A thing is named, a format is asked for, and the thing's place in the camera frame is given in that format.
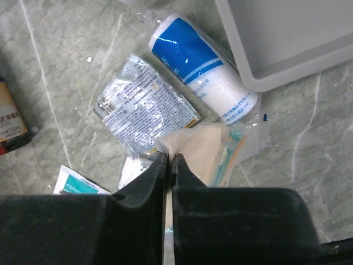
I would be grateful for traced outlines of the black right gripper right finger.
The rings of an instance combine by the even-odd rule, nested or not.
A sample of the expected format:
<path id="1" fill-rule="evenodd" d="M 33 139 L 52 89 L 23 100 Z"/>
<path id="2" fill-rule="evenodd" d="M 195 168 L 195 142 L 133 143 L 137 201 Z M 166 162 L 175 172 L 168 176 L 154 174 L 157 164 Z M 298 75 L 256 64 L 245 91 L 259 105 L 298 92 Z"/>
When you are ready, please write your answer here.
<path id="1" fill-rule="evenodd" d="M 286 188 L 210 188 L 173 158 L 176 264 L 311 264 L 322 251 L 302 197 Z"/>

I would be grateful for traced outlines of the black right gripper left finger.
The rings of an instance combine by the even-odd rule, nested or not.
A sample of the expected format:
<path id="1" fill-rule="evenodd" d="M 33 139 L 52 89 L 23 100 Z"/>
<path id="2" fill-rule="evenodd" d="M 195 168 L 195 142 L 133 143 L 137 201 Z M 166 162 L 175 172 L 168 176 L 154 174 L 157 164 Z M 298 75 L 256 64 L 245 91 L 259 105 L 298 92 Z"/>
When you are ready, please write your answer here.
<path id="1" fill-rule="evenodd" d="M 168 158 L 111 195 L 1 197 L 2 264 L 162 264 Z"/>

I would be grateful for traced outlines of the teal wipe sachet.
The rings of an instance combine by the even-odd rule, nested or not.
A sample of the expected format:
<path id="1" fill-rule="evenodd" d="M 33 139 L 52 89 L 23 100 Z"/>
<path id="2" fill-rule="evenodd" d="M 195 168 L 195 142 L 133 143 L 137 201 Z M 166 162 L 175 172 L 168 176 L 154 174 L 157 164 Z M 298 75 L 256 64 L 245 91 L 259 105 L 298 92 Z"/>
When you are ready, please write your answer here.
<path id="1" fill-rule="evenodd" d="M 111 194 L 88 178 L 62 165 L 53 194 Z"/>

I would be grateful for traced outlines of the beige gauze packet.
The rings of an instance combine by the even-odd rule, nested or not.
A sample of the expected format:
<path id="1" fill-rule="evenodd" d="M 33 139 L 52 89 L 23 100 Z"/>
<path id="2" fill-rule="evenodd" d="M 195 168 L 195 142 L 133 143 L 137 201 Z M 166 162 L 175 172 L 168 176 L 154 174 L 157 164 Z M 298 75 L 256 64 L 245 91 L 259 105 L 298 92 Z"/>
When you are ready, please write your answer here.
<path id="1" fill-rule="evenodd" d="M 157 151 L 172 161 L 178 154 L 205 185 L 225 187 L 247 136 L 224 123 L 200 123 L 154 140 Z"/>

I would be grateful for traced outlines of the clear bag with mask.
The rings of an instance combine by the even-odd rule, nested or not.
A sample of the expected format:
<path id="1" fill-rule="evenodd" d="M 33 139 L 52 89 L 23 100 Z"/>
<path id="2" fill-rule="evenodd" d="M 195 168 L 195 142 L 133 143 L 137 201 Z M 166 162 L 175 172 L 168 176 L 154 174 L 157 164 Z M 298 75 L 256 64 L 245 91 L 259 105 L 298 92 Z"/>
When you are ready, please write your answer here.
<path id="1" fill-rule="evenodd" d="M 94 112 L 121 144 L 139 152 L 153 152 L 155 138 L 201 119 L 183 95 L 135 54 L 104 88 Z"/>

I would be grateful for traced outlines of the printed clear plastic packet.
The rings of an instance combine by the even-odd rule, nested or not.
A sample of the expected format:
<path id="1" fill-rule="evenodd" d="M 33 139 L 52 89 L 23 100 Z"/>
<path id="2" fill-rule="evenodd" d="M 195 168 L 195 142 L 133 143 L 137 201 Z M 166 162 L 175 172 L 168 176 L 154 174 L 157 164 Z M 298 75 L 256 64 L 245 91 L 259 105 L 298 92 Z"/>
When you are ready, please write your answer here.
<path id="1" fill-rule="evenodd" d="M 138 156 L 127 156 L 120 170 L 117 189 L 120 190 L 146 171 L 152 161 Z"/>

